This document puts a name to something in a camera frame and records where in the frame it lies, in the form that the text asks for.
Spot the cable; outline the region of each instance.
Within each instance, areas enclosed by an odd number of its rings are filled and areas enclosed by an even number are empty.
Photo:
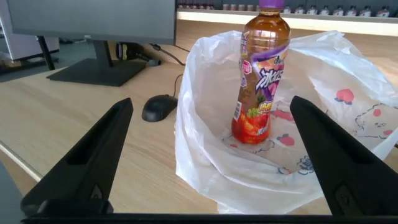
[[[180,65],[185,66],[184,63],[182,63],[176,56],[172,55],[170,52],[163,50],[161,46],[157,45],[157,44],[149,44],[151,45],[155,50],[158,50],[160,52],[163,52],[165,54],[167,54],[168,56],[172,57],[174,60],[176,60]]]
[[[177,80],[178,78],[180,78],[183,74],[179,74],[174,81],[174,93],[173,93],[173,97],[175,97],[175,94],[177,93]]]
[[[170,52],[163,50],[161,46],[157,45],[157,44],[149,44],[151,45],[155,50],[163,52],[165,54],[167,54],[168,56],[172,57],[174,60],[176,60],[180,65],[185,66],[184,63],[182,63],[176,56],[172,55]],[[182,47],[179,47],[177,45],[174,45],[174,47],[180,48],[181,50],[184,50],[186,52],[189,52],[189,50],[187,49],[183,49]],[[177,93],[177,81],[178,79],[182,76],[183,74],[179,74],[174,81],[174,93],[173,93],[173,97],[175,97],[175,94]]]
[[[179,49],[181,49],[181,50],[184,50],[184,51],[186,51],[186,52],[190,52],[189,50],[187,50],[187,49],[185,49],[185,48],[182,48],[182,47],[180,47],[180,46],[177,46],[177,45],[173,45],[174,47],[176,47],[176,48],[179,48]]]
[[[176,60],[180,65],[185,66],[184,63],[182,63],[176,56],[172,55],[171,53],[169,53],[168,51],[165,51],[163,49],[160,50],[161,52],[167,54],[168,56],[172,57],[174,60]]]

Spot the white plastic bag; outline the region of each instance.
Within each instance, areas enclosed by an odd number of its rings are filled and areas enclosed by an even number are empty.
[[[287,213],[323,195],[289,111],[294,95],[315,103],[381,159],[390,153],[398,141],[397,90],[337,31],[292,39],[270,138],[257,146],[234,140],[240,36],[199,39],[178,97],[176,173],[218,202],[220,212]]]

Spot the monitor base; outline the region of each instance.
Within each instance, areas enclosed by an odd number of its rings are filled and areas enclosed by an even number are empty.
[[[48,76],[49,80],[105,86],[121,86],[142,71],[145,62],[112,61],[112,67],[101,66],[94,58],[87,58]]]

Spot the computer mouse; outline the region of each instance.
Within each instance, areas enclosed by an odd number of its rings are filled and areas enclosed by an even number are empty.
[[[169,95],[158,95],[150,98],[142,110],[144,121],[157,122],[165,119],[177,107],[177,99]]]

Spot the bottle cap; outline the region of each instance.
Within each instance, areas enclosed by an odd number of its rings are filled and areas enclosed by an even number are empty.
[[[283,9],[284,0],[259,0],[259,6],[262,8]]]

